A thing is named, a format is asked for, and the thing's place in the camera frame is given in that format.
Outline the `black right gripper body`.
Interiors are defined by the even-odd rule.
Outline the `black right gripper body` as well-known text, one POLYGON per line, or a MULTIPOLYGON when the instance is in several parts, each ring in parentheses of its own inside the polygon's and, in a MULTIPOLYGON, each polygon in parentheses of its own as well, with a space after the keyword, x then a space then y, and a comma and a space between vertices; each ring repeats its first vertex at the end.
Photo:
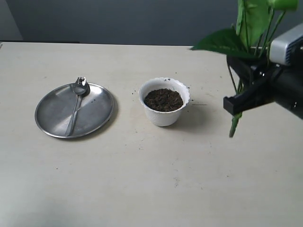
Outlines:
POLYGON ((261 81, 254 91, 250 109, 275 102, 303 117, 303 69, 279 64, 253 64, 250 69, 254 82, 261 81))

